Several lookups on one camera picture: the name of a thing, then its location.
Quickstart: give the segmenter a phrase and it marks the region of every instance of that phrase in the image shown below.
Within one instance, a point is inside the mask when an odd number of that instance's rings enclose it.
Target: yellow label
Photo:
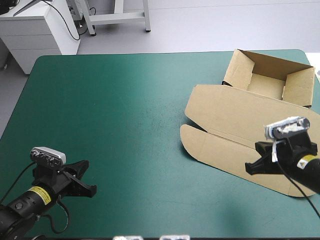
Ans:
[[[317,156],[313,156],[313,155],[305,155],[303,158],[301,158],[301,159],[303,159],[303,160],[305,160],[305,161],[307,161],[307,162],[310,162],[311,160],[313,160],[313,159],[317,159],[318,157]]]
[[[36,194],[39,195],[40,198],[42,198],[44,205],[47,205],[48,203],[51,202],[51,197],[50,195],[47,193],[46,190],[44,190],[42,187],[39,186],[33,186],[32,188],[30,188],[28,191],[34,192]]]

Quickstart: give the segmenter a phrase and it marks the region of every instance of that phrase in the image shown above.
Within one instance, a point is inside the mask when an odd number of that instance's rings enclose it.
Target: screw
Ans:
[[[16,205],[15,205],[15,208],[16,209],[22,209],[23,208],[23,204],[21,202],[18,202]]]

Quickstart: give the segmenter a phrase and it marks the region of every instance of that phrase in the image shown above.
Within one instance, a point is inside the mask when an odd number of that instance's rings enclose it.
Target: green table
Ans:
[[[300,50],[259,51],[308,63]],[[193,86],[220,84],[232,52],[44,56],[35,64],[0,140],[4,193],[34,146],[89,160],[90,198],[65,198],[71,225],[59,237],[189,234],[316,237],[305,199],[288,197],[195,161],[180,140]],[[320,113],[320,84],[313,110]],[[5,203],[30,187],[27,172]],[[320,197],[311,200],[320,208]],[[57,228],[63,211],[50,211]],[[29,237],[54,235],[41,219]]]

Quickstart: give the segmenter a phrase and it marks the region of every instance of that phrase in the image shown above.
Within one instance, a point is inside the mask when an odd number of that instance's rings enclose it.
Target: white floor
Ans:
[[[125,9],[141,9],[125,0]],[[149,0],[144,24],[97,26],[81,36],[78,54],[301,49],[320,71],[320,0]],[[112,2],[90,0],[97,13]],[[0,136],[27,80],[14,59],[0,72]]]

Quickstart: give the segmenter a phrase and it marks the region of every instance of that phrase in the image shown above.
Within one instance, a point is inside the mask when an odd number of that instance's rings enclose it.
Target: cardboard box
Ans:
[[[309,108],[313,100],[315,68],[294,61],[236,49],[223,83]]]
[[[311,105],[312,102],[310,93],[313,91],[314,72],[311,77],[311,66],[278,58],[278,64],[287,65],[275,68],[276,64],[271,61],[274,57],[245,53],[235,51],[224,78],[224,81],[233,87],[194,87],[185,115],[205,131],[182,125],[182,144],[187,152],[200,162],[279,193],[302,197],[285,176],[249,175],[245,163],[253,163],[260,158],[255,150],[255,142],[265,141],[264,126],[292,116],[304,116],[310,120],[310,139],[320,146],[320,116],[303,107]],[[268,67],[261,65],[263,60]],[[271,69],[281,72],[273,74]],[[287,89],[284,88],[287,93],[283,93],[282,100],[279,98],[283,86],[287,86]],[[314,194],[308,188],[302,185],[300,187],[308,196]]]

